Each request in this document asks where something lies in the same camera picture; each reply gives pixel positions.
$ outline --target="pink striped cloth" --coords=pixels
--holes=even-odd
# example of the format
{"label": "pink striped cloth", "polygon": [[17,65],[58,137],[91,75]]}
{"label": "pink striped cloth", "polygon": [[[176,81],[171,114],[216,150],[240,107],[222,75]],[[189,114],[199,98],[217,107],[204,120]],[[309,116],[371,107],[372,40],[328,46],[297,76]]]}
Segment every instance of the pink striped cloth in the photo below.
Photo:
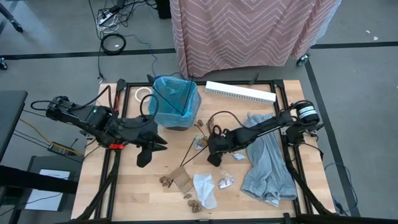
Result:
{"label": "pink striped cloth", "polygon": [[170,0],[184,76],[213,70],[283,66],[314,43],[337,0]]}

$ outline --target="gray towel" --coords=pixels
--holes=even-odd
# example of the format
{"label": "gray towel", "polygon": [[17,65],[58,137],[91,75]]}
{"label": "gray towel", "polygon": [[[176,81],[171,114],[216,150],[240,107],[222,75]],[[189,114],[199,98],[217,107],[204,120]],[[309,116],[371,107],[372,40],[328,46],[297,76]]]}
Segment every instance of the gray towel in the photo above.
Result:
{"label": "gray towel", "polygon": [[[271,117],[271,114],[251,116],[248,113],[244,125],[251,127]],[[275,131],[257,138],[246,150],[253,168],[243,180],[244,193],[276,207],[279,206],[279,200],[297,198],[296,188],[286,169]]]}

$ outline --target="concrete floor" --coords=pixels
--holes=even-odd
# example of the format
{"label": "concrete floor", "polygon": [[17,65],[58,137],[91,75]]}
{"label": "concrete floor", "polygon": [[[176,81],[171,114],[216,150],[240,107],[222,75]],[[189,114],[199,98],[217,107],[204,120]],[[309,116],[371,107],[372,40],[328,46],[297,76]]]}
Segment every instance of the concrete floor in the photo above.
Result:
{"label": "concrete floor", "polygon": [[[104,0],[92,0],[95,11]],[[39,0],[5,2],[16,6],[14,17],[25,32],[17,33],[10,24],[0,30],[0,55],[97,52],[99,40],[87,1]],[[395,0],[345,0],[337,10],[319,44],[397,41],[398,2]],[[122,34],[136,34],[153,49],[173,48],[171,22],[160,20],[157,12],[144,6],[137,9]],[[147,49],[133,37],[127,38],[128,50]],[[398,219],[398,47],[311,50],[311,64],[320,89],[315,97],[305,67],[296,67],[289,59],[284,67],[250,67],[216,71],[198,80],[250,79],[259,72],[260,79],[300,80],[306,99],[315,103],[322,97],[333,126],[343,162],[350,169],[359,197],[362,217]],[[178,71],[175,54],[160,54],[155,65],[158,74]],[[86,102],[98,92],[97,57],[8,60],[9,70],[0,71],[0,90],[26,90],[31,101],[67,95],[73,101]],[[101,71],[108,82],[124,78],[144,82],[151,73],[150,55],[125,55],[101,58]],[[77,128],[23,113],[22,117],[40,126],[50,139],[69,145],[79,138],[75,148],[83,152],[86,141]],[[27,126],[17,129],[34,134]],[[320,131],[318,145],[325,152],[324,165],[333,162],[328,135]],[[53,155],[28,142],[13,137],[2,164],[27,169],[31,156]],[[345,195],[335,168],[327,171],[331,192],[346,209]],[[0,213],[9,207],[2,207]],[[19,223],[45,223],[54,217],[66,221],[71,208],[63,212],[23,211]],[[7,223],[8,215],[0,217]]]}

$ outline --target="white tissue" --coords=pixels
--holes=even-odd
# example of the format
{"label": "white tissue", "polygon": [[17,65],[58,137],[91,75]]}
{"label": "white tissue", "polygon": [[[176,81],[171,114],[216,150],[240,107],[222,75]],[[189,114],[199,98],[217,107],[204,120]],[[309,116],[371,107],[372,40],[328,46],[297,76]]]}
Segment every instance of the white tissue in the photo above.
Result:
{"label": "white tissue", "polygon": [[207,209],[217,207],[213,189],[215,187],[211,174],[194,174],[193,186],[197,191],[198,200],[201,205]]}

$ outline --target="blue plastic bin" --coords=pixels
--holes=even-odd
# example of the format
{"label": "blue plastic bin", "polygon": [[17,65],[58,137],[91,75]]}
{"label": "blue plastic bin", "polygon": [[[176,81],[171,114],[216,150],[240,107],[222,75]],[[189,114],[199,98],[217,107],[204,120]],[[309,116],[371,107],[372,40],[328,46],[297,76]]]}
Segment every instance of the blue plastic bin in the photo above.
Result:
{"label": "blue plastic bin", "polygon": [[[155,122],[165,128],[177,131],[184,131],[192,127],[201,103],[197,84],[174,77],[160,77],[156,79],[153,87],[157,90],[154,90],[153,94],[159,100]],[[148,107],[150,114],[154,114],[155,107],[155,99],[151,98]]]}

